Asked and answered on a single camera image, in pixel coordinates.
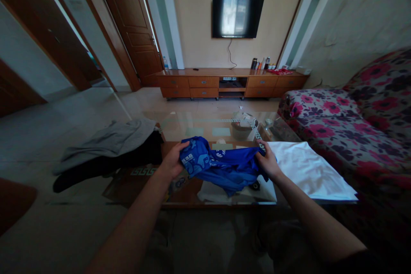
person's left hand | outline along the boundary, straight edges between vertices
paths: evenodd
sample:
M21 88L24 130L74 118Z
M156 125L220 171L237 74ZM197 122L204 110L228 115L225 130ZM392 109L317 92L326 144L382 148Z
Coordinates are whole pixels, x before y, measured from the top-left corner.
M184 167L180 163L180 151L189 144L189 141L176 144L170 152L168 152L158 168L158 171L162 172L166 177L170 177L170 182L183 171Z

blue t-shirt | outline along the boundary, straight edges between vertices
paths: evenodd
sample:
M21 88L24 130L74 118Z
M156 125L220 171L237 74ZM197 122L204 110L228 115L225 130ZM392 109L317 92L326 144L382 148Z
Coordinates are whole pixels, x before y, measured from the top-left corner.
M257 152L265 156L265 151L259 147L216 151L210 149L203 137L196 136L181 142L186 141L190 141L190 145L180 152L180 160L190 177L210 181L222 187L228 196L253 184L260 174L268 181L254 157Z

red cloth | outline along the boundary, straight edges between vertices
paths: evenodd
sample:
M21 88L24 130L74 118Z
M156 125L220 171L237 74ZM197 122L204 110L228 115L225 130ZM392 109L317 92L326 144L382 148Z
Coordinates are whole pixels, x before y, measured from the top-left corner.
M290 75L290 74L292 74L293 73L293 71L289 71L289 70L287 70L287 69L279 69L279 70L267 70L267 71L269 71L270 73L272 73L272 74L276 74L276 75Z

television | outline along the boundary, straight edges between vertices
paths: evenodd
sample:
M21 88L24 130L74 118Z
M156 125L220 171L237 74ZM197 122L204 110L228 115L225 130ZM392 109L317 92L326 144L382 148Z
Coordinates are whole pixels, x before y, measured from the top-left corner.
M255 38L263 3L264 0L213 0L212 37Z

cabinet drawer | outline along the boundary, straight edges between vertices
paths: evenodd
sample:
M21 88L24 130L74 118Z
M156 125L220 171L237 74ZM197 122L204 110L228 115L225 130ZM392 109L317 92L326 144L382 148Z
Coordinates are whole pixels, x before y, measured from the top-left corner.
M191 88L190 94L192 98L218 97L218 88Z
M306 77L279 77L276 88L302 88L307 80Z
M189 88L160 88L163 97L190 97L190 89Z
M283 94L287 91L291 90L298 90L299 88L274 88L273 93L271 94L271 97L283 97Z
M189 88L188 77L157 76L161 88Z
M218 88L218 77L189 77L190 88Z
M271 97L272 92L269 88L247 88L245 97Z
M278 77L249 77L247 88L274 88Z

